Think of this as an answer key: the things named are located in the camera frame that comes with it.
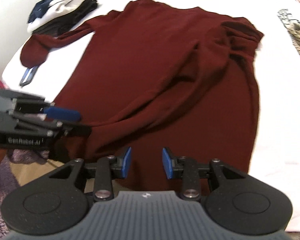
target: bolt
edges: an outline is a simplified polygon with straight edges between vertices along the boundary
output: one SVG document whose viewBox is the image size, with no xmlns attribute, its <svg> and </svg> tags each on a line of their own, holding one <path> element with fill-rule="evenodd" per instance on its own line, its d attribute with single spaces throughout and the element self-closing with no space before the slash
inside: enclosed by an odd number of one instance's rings
<svg viewBox="0 0 300 240">
<path fill-rule="evenodd" d="M 199 196 L 199 192 L 195 189 L 186 189 L 183 195 L 187 198 L 196 198 Z"/>
<path fill-rule="evenodd" d="M 47 136 L 52 137 L 53 136 L 53 131 L 51 131 L 51 130 L 47 131 Z"/>
<path fill-rule="evenodd" d="M 95 196 L 100 199 L 105 199 L 111 196 L 111 192 L 109 190 L 101 189 L 95 193 Z"/>
</svg>

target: white logo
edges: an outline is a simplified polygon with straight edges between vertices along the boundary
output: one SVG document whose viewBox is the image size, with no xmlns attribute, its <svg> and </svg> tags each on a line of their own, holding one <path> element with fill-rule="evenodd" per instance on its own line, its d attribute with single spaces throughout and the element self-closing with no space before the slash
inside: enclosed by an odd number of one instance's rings
<svg viewBox="0 0 300 240">
<path fill-rule="evenodd" d="M 146 193 L 143 193 L 141 196 L 143 196 L 144 198 L 149 198 L 149 197 L 151 197 L 151 194 L 146 192 Z"/>
</svg>

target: tan striped garment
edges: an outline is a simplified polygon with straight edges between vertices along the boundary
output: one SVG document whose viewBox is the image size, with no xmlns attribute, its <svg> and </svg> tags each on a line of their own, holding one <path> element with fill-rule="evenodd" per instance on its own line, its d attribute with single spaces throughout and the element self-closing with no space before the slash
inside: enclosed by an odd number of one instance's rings
<svg viewBox="0 0 300 240">
<path fill-rule="evenodd" d="M 290 34 L 292 44 L 296 47 L 300 54 L 300 21 L 292 19 L 292 15 L 287 9 L 280 10 L 278 17 L 282 21 L 283 25 L 287 28 Z"/>
</svg>

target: white bed sheet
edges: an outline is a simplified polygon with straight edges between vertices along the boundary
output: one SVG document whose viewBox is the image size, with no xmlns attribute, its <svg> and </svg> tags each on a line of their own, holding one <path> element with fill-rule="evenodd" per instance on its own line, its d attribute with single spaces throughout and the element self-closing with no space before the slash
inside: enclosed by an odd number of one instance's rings
<svg viewBox="0 0 300 240">
<path fill-rule="evenodd" d="M 131 0 L 98 0 L 100 7 L 84 20 L 123 10 Z M 295 0 L 155 0 L 176 8 L 200 6 L 207 11 L 246 17 L 265 34 L 255 58 L 260 88 L 258 134 L 250 174 L 283 191 L 292 201 L 293 216 L 287 231 L 300 231 L 300 56 L 277 18 L 288 8 L 300 20 Z M 2 80 L 14 90 L 39 94 L 53 101 L 72 75 L 93 33 L 50 52 L 30 85 L 19 87 L 25 71 L 21 49 L 5 68 Z"/>
</svg>

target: blue rubber tip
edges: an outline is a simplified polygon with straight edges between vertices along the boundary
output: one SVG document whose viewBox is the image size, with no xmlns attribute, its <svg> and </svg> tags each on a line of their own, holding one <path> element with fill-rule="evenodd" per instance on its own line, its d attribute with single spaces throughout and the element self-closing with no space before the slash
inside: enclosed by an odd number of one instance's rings
<svg viewBox="0 0 300 240">
<path fill-rule="evenodd" d="M 127 176 L 128 176 L 130 164 L 131 164 L 131 147 L 128 148 L 126 154 L 123 157 L 123 161 L 122 161 L 121 175 L 124 179 L 127 178 Z"/>
<path fill-rule="evenodd" d="M 43 110 L 47 117 L 58 120 L 66 120 L 71 122 L 80 121 L 81 115 L 78 111 L 64 109 L 60 107 L 50 106 Z"/>
<path fill-rule="evenodd" d="M 166 172 L 167 179 L 172 179 L 173 177 L 172 162 L 165 148 L 163 148 L 162 150 L 162 164 L 164 167 L 164 171 Z"/>
</svg>

